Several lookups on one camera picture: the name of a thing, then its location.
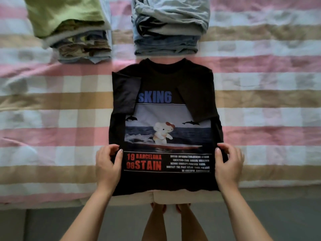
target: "mattress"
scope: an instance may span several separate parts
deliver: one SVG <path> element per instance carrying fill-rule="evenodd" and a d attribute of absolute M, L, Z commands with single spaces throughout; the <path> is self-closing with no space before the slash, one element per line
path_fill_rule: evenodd
<path fill-rule="evenodd" d="M 134 56 L 130 0 L 110 6 L 112 61 L 60 64 L 33 36 L 24 1 L 0 0 L 3 208 L 81 205 L 95 190 L 95 153 L 108 144 L 111 72 L 142 59 Z M 199 52 L 186 58 L 213 71 L 224 141 L 246 156 L 240 187 L 258 198 L 314 189 L 321 184 L 321 2 L 210 0 L 210 8 Z M 151 191 L 113 197 L 111 204 L 219 196 Z"/>

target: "brown stripe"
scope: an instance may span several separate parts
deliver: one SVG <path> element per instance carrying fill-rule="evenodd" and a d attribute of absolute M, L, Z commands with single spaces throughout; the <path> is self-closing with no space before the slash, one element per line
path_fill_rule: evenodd
<path fill-rule="evenodd" d="M 41 46 L 41 40 L 31 35 L 0 35 L 0 48 L 23 48 Z"/>
<path fill-rule="evenodd" d="M 113 92 L 37 93 L 0 97 L 0 111 L 113 108 Z"/>
<path fill-rule="evenodd" d="M 321 92 L 314 90 L 216 91 L 218 108 L 318 108 Z M 112 109 L 113 92 L 35 93 L 0 96 L 0 111 Z"/>
<path fill-rule="evenodd" d="M 200 41 L 216 40 L 321 40 L 321 25 L 212 26 Z M 114 45 L 133 44 L 133 31 L 113 30 Z M 39 47 L 40 39 L 30 35 L 0 35 L 0 48 Z"/>
<path fill-rule="evenodd" d="M 321 180 L 321 166 L 244 166 L 241 181 L 257 180 Z M 95 181 L 95 166 L 0 167 L 0 184 L 92 183 Z"/>

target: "person's left hand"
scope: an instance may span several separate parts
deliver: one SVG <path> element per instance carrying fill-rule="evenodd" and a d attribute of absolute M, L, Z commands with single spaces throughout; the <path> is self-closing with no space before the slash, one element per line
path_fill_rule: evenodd
<path fill-rule="evenodd" d="M 123 150 L 119 150 L 119 145 L 107 145 L 100 148 L 96 153 L 96 178 L 97 190 L 112 194 L 119 182 Z M 110 156 L 118 151 L 115 163 L 110 160 Z"/>

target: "bare foot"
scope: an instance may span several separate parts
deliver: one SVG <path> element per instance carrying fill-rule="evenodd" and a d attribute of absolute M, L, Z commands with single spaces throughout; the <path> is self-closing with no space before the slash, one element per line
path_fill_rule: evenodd
<path fill-rule="evenodd" d="M 181 209 L 184 208 L 184 207 L 190 207 L 191 206 L 191 203 L 189 204 L 176 204 L 176 210 L 179 214 L 181 214 Z"/>
<path fill-rule="evenodd" d="M 163 214 L 166 212 L 167 210 L 167 205 L 161 205 L 161 204 L 157 204 L 155 202 L 153 203 L 150 203 L 151 207 L 154 209 L 154 208 L 161 208 L 162 209 L 162 212 Z"/>

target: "black t-shirt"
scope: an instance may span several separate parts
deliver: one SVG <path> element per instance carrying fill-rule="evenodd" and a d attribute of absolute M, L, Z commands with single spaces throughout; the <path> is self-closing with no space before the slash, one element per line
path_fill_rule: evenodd
<path fill-rule="evenodd" d="M 218 190 L 214 150 L 223 132 L 212 71 L 187 59 L 145 59 L 113 72 L 112 80 L 109 142 L 124 150 L 114 195 Z"/>

